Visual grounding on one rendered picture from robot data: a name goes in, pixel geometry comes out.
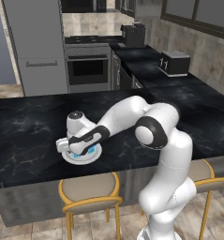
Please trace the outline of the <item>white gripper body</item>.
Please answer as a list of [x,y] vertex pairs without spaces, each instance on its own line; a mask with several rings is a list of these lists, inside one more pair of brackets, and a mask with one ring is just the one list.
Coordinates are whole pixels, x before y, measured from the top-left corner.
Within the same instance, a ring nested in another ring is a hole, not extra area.
[[59,139],[56,141],[56,149],[59,153],[62,152],[68,152],[71,153],[69,147],[68,147],[68,139],[67,138],[63,138],[63,139]]

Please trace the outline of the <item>white round plate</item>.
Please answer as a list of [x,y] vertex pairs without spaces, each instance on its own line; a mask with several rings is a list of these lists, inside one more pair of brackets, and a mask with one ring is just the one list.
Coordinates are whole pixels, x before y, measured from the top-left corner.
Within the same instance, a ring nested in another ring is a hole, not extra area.
[[90,147],[85,155],[76,155],[65,151],[62,153],[62,157],[68,163],[74,165],[86,165],[96,161],[102,153],[102,147],[100,144]]

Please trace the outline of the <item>yellow stool with beige seat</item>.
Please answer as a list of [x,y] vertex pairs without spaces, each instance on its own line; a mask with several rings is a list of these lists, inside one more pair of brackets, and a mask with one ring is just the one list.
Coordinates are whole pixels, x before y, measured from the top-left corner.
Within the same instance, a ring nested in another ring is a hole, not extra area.
[[110,209],[115,209],[117,240],[121,240],[119,205],[120,182],[116,172],[108,172],[84,177],[63,179],[58,184],[58,194],[64,203],[62,212],[66,215],[67,237],[72,240],[74,216],[105,210],[110,222]]
[[199,240],[203,240],[212,192],[224,187],[224,177],[216,177],[213,167],[206,159],[193,160],[189,167],[188,177],[194,182],[197,193],[207,193],[199,235]]

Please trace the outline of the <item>steel oven with hob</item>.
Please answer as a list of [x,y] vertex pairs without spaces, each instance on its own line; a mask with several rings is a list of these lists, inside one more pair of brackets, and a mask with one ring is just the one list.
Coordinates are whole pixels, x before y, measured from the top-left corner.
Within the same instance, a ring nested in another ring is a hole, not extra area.
[[104,37],[66,37],[70,93],[111,89],[111,48]]

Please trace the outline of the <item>dark base cupboard run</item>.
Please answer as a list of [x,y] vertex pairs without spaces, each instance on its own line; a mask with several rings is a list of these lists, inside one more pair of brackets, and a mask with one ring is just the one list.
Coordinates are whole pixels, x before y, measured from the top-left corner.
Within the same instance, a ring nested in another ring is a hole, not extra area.
[[142,84],[122,62],[120,57],[112,51],[111,65],[112,90],[140,89]]

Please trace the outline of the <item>grey tall fridge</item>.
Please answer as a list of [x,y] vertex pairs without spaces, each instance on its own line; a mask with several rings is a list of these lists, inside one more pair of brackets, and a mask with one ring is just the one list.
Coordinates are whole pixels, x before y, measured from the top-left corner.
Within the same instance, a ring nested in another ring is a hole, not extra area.
[[67,93],[59,0],[2,0],[26,97]]

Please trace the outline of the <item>black coffee machine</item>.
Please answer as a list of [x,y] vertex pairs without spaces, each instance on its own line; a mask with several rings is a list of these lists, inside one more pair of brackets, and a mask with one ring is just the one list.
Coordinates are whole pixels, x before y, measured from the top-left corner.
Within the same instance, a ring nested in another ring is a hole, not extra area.
[[122,38],[127,48],[142,48],[145,39],[145,25],[135,22],[132,25],[121,25]]

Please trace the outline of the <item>black toaster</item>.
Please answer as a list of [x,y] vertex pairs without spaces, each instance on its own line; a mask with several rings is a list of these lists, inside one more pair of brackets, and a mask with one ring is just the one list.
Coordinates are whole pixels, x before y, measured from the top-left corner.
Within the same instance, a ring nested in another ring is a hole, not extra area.
[[190,56],[184,52],[163,51],[160,55],[159,69],[168,77],[183,77],[188,74]]

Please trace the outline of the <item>dark framed window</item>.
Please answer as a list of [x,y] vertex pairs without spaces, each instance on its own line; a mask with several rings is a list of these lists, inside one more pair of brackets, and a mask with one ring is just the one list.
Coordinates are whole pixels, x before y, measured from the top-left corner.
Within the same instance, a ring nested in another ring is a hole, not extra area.
[[161,19],[224,39],[224,0],[163,0]]

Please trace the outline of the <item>dark wall cupboard run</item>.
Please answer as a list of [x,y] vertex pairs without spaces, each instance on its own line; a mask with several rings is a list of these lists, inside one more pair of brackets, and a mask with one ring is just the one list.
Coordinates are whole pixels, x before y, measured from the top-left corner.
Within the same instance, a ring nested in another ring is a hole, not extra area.
[[[106,13],[108,0],[60,0],[63,13]],[[135,0],[114,0],[114,9],[135,17]]]

